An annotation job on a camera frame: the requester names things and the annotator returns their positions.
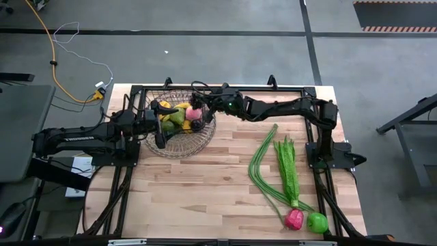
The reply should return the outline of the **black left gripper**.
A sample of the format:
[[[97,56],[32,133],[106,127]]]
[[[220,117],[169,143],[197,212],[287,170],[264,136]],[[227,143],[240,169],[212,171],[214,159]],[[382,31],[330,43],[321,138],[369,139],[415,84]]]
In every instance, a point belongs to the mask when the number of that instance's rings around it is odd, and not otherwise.
[[[151,102],[151,109],[145,109],[141,116],[142,138],[155,136],[155,144],[158,149],[165,149],[167,143],[166,134],[161,132],[161,125],[158,115],[170,115],[178,112],[177,109],[162,106],[158,101]]]

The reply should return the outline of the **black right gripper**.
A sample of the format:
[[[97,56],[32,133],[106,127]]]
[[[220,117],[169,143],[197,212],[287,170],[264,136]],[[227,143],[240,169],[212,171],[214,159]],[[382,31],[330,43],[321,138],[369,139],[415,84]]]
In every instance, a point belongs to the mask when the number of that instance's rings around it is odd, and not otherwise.
[[[205,123],[211,123],[216,112],[240,118],[244,114],[243,96],[235,88],[220,88],[218,92],[209,95],[193,92],[189,103],[192,108],[202,108],[204,104],[208,105],[209,109],[203,114]]]

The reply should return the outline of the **pink peach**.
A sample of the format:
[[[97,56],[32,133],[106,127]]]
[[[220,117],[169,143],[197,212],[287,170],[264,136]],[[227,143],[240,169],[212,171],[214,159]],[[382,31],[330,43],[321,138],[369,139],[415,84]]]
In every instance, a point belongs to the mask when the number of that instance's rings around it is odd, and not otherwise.
[[[185,110],[185,119],[189,121],[201,119],[202,113],[202,109],[193,109],[191,106],[189,106]]]

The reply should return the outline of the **light green mango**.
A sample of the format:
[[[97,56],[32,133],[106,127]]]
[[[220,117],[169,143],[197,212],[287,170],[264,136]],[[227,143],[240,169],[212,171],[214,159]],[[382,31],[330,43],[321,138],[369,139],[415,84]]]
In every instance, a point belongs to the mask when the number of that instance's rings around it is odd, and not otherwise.
[[[175,109],[177,109],[178,111],[172,113],[169,116],[169,120],[172,121],[174,124],[183,125],[185,121],[185,109],[181,107],[176,107]]]

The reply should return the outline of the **yellow banana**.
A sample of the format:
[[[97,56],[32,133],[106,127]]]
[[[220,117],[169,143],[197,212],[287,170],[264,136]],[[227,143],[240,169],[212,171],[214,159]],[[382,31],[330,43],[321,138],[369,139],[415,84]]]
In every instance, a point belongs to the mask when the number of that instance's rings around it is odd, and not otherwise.
[[[164,101],[160,101],[160,105],[164,106],[166,108],[170,108],[171,107],[171,104],[169,102],[165,101],[165,100]],[[182,109],[187,109],[189,106],[190,106],[190,104],[188,102],[183,102],[183,103],[180,103],[180,104],[178,104],[178,105],[176,105],[174,107],[179,107],[179,108],[182,108]],[[170,118],[170,115],[159,115],[159,119],[161,121],[164,121],[164,122],[169,120],[169,118]]]

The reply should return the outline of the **green long beans bundle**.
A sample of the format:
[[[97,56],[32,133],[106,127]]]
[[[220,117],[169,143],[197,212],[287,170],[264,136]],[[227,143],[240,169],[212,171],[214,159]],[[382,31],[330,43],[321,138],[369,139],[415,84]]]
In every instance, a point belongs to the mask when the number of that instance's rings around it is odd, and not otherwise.
[[[251,179],[252,183],[261,191],[263,196],[267,199],[268,203],[272,206],[273,210],[276,212],[278,218],[281,223],[284,225],[285,216],[290,212],[292,208],[288,203],[287,199],[284,195],[283,190],[278,191],[272,185],[268,184],[261,175],[260,165],[261,162],[270,146],[272,144],[274,146],[273,137],[276,135],[278,129],[278,125],[274,124],[271,130],[268,132],[265,140],[263,140],[261,146],[257,149],[255,154],[253,155],[249,167],[248,167],[248,175]],[[300,200],[299,196],[299,207],[298,210],[302,212],[312,212],[313,208]]]

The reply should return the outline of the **green romaine lettuce leaf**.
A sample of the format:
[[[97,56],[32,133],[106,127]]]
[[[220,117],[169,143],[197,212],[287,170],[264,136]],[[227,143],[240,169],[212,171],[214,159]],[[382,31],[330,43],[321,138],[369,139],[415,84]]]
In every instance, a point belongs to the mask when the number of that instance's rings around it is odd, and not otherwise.
[[[294,143],[290,138],[284,137],[283,141],[274,142],[274,148],[277,152],[279,173],[287,203],[292,208],[298,208],[300,187],[296,170]]]

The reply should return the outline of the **red bell pepper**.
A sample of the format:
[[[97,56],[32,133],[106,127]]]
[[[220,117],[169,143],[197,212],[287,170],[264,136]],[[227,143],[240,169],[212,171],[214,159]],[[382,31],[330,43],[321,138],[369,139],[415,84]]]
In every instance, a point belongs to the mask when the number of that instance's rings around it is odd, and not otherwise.
[[[303,224],[304,214],[301,210],[292,209],[285,216],[284,225],[291,230],[300,230]]]

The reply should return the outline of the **green apple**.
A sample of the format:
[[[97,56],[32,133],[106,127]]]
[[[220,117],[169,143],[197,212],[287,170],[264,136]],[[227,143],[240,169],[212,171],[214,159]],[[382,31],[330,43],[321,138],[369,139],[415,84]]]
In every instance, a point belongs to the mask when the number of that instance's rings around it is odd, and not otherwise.
[[[307,217],[307,228],[315,234],[323,234],[328,230],[328,219],[321,213],[310,213]]]

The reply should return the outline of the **white box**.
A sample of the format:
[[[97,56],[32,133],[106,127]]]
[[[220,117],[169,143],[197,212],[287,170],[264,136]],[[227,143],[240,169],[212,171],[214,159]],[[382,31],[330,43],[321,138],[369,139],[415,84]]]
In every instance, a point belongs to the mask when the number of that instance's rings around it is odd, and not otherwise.
[[[90,178],[95,168],[91,165],[92,158],[90,156],[76,156],[72,162],[72,171],[76,174]],[[84,197],[85,191],[68,187],[65,192],[66,198]]]

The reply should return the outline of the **black slanted bar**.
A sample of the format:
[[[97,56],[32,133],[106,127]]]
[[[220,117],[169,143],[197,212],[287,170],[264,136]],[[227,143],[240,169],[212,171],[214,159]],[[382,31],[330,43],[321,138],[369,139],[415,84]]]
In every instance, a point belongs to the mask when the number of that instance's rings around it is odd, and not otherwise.
[[[86,191],[91,182],[87,177],[38,159],[31,160],[26,175],[80,191]]]

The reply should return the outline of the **grey desk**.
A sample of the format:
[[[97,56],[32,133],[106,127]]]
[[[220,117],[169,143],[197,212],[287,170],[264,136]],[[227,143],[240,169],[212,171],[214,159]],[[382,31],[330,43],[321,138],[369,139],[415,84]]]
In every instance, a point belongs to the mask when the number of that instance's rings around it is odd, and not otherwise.
[[[55,93],[52,85],[11,85],[0,92],[0,183],[25,178],[32,135],[41,131]]]

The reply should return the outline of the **black computer mouse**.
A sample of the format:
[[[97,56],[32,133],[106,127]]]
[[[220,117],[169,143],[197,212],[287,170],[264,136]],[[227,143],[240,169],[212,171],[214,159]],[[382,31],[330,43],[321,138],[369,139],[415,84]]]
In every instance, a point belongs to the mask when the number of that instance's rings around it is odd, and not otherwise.
[[[22,202],[11,204],[0,216],[0,238],[7,238],[17,230],[27,208]]]

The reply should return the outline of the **grey metal table stand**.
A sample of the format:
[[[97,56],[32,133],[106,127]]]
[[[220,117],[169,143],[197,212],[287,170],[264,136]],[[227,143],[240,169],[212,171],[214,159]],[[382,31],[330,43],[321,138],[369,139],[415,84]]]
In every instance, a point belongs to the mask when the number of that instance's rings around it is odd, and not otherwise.
[[[437,94],[422,98],[414,107],[376,129],[380,135],[396,131],[404,156],[417,177],[419,186],[400,193],[401,200],[437,195],[437,182],[432,182],[427,171],[437,168],[437,120],[417,119],[434,109],[437,109]]]

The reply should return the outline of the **black aluminium table frame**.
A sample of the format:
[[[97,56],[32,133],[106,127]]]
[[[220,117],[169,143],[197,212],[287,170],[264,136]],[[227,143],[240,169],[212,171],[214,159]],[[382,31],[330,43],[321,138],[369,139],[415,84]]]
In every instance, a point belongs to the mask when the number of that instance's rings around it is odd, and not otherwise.
[[[329,86],[235,85],[250,98],[268,103],[312,96],[336,102]],[[353,180],[335,168],[314,169],[306,145],[318,140],[318,128],[299,115],[242,121],[216,112],[216,131],[195,155],[166,159],[141,143],[133,167],[104,166],[90,182],[85,211],[92,225],[68,239],[69,246],[107,246],[109,240],[146,238],[147,245],[298,246],[299,241],[334,241],[338,246],[396,246],[366,238],[356,229],[361,208],[340,208],[336,195],[358,193]],[[304,200],[328,218],[328,230],[286,230],[248,177],[249,159],[274,124],[276,140],[291,137]]]

